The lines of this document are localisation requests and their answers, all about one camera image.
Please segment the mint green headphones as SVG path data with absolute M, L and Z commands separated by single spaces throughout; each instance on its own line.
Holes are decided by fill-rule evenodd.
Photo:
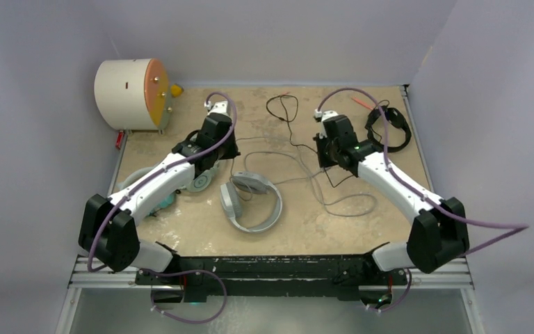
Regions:
M 123 182 L 117 182 L 115 188 L 117 190 L 123 190 L 127 188 L 128 186 L 139 180 L 141 177 L 146 175 L 148 172 L 153 170 L 155 167 L 156 164 L 153 166 L 138 169 L 137 171 L 130 174 Z M 192 193 L 205 190 L 210 185 L 213 177 L 219 171 L 219 167 L 220 161 L 217 161 L 209 170 L 204 171 L 201 175 L 197 176 L 192 182 L 188 183 L 187 185 L 181 186 L 179 190 L 187 190 Z

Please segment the white grey headphones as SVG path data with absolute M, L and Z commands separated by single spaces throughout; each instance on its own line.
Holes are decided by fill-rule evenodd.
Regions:
M 270 216 L 262 223 L 244 227 L 238 219 L 243 216 L 242 201 L 249 202 L 255 196 L 275 194 L 277 200 Z M 249 171 L 234 173 L 229 181 L 220 185 L 220 201 L 229 222 L 241 232 L 258 234 L 265 232 L 278 222 L 282 210 L 283 199 L 280 190 L 261 174 Z

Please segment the teal cat-ear headphones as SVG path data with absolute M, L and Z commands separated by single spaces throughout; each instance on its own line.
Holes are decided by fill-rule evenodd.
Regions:
M 166 197 L 164 200 L 162 200 L 159 204 L 157 204 L 149 213 L 149 216 L 156 216 L 156 214 L 171 206 L 175 202 L 176 193 L 171 193 L 168 197 Z

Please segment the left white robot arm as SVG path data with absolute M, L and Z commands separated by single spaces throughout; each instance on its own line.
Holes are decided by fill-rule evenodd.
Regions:
M 218 160 L 239 152 L 234 128 L 237 115 L 211 111 L 195 141 L 177 144 L 166 158 L 136 183 L 107 198 L 95 194 L 85 206 L 79 245 L 88 252 L 87 269 L 123 271 L 133 266 L 152 271 L 164 285 L 179 277 L 171 248 L 142 241 L 136 225 L 173 191 L 192 182 Z

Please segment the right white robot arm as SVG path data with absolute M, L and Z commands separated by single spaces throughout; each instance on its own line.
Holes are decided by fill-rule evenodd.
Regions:
M 358 141 L 347 116 L 316 112 L 321 130 L 314 137 L 322 168 L 339 166 L 374 186 L 410 221 L 407 241 L 389 242 L 366 254 L 362 273 L 379 283 L 394 269 L 416 268 L 432 273 L 469 250 L 464 206 L 457 198 L 441 196 L 417 184 L 369 140 Z

